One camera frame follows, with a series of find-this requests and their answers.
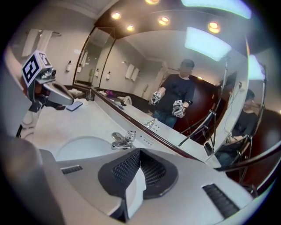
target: light fixture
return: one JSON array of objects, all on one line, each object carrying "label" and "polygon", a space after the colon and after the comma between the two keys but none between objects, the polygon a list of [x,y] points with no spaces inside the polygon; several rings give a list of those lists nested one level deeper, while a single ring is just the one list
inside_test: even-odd
[{"label": "light fixture", "polygon": [[254,55],[249,55],[248,58],[248,79],[263,80],[265,78],[263,66],[259,64]]},{"label": "light fixture", "polygon": [[208,7],[225,10],[246,19],[250,19],[252,11],[242,0],[181,0],[186,7]]},{"label": "light fixture", "polygon": [[145,0],[145,2],[149,5],[157,5],[159,4],[160,0]]},{"label": "light fixture", "polygon": [[231,50],[231,46],[223,40],[194,27],[187,28],[184,46],[216,61],[220,61]]},{"label": "light fixture", "polygon": [[210,22],[208,24],[208,29],[209,31],[211,31],[212,33],[219,33],[220,32],[220,26],[218,25],[217,22]]},{"label": "light fixture", "polygon": [[162,26],[167,26],[170,23],[170,20],[167,17],[162,16],[158,19],[158,23]]},{"label": "light fixture", "polygon": [[127,30],[128,31],[133,31],[135,28],[134,28],[134,26],[133,25],[129,25],[129,26],[127,26]]},{"label": "light fixture", "polygon": [[121,18],[121,14],[118,13],[118,12],[113,12],[113,13],[111,13],[111,17],[113,19],[120,19]]}]

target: recessed light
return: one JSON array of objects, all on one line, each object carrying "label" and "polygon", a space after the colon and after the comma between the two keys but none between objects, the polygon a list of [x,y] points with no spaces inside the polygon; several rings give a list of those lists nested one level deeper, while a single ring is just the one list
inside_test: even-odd
[{"label": "recessed light", "polygon": [[159,4],[160,0],[145,0],[145,2],[149,5],[157,5]]},{"label": "recessed light", "polygon": [[111,17],[113,19],[120,19],[121,18],[121,14],[118,13],[118,12],[113,12],[113,13],[111,13]]},{"label": "recessed light", "polygon": [[167,17],[162,16],[158,19],[158,23],[162,26],[167,26],[167,25],[169,25],[170,20]]},{"label": "recessed light", "polygon": [[209,31],[211,31],[212,33],[219,33],[220,32],[220,25],[218,25],[217,22],[210,22],[208,24],[208,29]]},{"label": "recessed light", "polygon": [[133,26],[133,25],[127,26],[127,30],[128,30],[128,31],[133,31],[133,30],[134,30],[134,26]]}]

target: vent slot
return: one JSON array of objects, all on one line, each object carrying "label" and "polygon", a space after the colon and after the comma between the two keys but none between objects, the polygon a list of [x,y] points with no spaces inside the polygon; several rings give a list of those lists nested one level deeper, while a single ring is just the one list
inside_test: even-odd
[{"label": "vent slot", "polygon": [[225,219],[239,211],[239,208],[215,184],[202,188]]},{"label": "vent slot", "polygon": [[70,174],[70,173],[74,173],[76,171],[80,171],[83,168],[79,165],[77,166],[72,166],[72,167],[65,167],[65,168],[61,168],[61,171],[63,174]]}]

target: towel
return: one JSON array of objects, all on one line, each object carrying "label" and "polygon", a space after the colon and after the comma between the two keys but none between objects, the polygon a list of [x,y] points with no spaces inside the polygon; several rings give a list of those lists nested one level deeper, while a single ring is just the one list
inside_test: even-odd
[{"label": "towel", "polygon": [[131,77],[132,81],[136,81],[139,71],[140,70],[138,68],[135,68],[135,70],[133,71],[132,77]]},{"label": "towel", "polygon": [[51,30],[44,30],[42,32],[42,36],[40,37],[37,45],[37,50],[46,52],[52,33],[53,31]]},{"label": "towel", "polygon": [[38,35],[37,29],[30,29],[25,41],[25,45],[23,47],[22,57],[29,56],[31,54],[37,35]]},{"label": "towel", "polygon": [[129,67],[127,69],[127,72],[126,72],[126,75],[125,75],[126,79],[130,79],[131,78],[134,68],[135,67],[132,64],[129,65]]},{"label": "towel", "polygon": [[82,67],[85,66],[87,56],[88,56],[88,51],[86,50],[81,61]]}]

